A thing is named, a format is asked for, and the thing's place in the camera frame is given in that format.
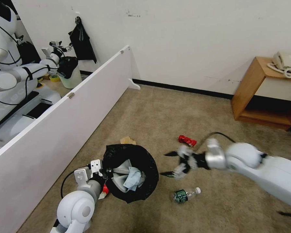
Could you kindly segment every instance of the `green bottle label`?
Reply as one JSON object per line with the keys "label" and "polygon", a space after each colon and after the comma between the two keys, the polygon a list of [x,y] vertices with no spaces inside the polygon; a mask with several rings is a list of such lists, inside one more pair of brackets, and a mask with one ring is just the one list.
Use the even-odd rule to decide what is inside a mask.
{"label": "green bottle label", "polygon": [[175,198],[177,203],[183,203],[183,202],[188,201],[188,196],[183,189],[181,189],[179,191],[175,191],[174,198]]}

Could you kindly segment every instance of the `table shelf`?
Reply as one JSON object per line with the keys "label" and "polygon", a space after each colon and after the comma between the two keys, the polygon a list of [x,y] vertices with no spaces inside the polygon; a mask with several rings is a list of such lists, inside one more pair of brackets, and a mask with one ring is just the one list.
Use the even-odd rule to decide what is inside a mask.
{"label": "table shelf", "polygon": [[255,95],[266,77],[280,79],[280,73],[267,70],[269,62],[271,58],[253,60],[231,101],[234,118],[288,130],[291,127],[291,101]]}

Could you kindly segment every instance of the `white bottle cap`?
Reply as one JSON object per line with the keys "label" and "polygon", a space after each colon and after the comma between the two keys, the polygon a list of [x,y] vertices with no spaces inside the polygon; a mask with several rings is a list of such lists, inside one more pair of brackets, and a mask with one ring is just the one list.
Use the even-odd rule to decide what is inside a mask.
{"label": "white bottle cap", "polygon": [[201,190],[200,190],[199,187],[196,187],[195,190],[196,190],[197,194],[200,194],[201,193]]}

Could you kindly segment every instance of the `white telephone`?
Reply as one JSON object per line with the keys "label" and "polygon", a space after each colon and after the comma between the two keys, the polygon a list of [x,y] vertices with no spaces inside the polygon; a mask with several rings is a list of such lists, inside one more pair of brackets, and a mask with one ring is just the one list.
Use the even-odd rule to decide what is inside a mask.
{"label": "white telephone", "polygon": [[274,55],[273,63],[268,63],[267,66],[274,71],[282,73],[285,78],[291,78],[291,55],[287,55],[279,51]]}

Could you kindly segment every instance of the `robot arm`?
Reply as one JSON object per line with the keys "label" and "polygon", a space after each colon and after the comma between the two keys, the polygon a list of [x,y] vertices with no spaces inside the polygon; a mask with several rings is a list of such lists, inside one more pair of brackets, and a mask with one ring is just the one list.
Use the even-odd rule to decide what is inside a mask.
{"label": "robot arm", "polygon": [[57,67],[53,61],[48,62],[44,59],[40,64],[26,64],[17,66],[11,70],[0,71],[0,92],[7,91],[16,86],[17,83],[39,78],[41,76],[56,73]]}
{"label": "robot arm", "polygon": [[190,169],[205,168],[230,170],[254,180],[262,189],[291,205],[291,161],[282,157],[266,156],[248,143],[233,143],[224,152],[216,139],[207,141],[208,151],[194,154],[187,147],[167,156],[180,156],[180,164],[173,172],[161,175],[184,177]]}
{"label": "robot arm", "polygon": [[50,233],[82,233],[90,227],[104,179],[99,172],[100,160],[91,161],[89,167],[91,169],[82,167],[74,171],[77,191],[67,194],[59,203],[57,221]]}

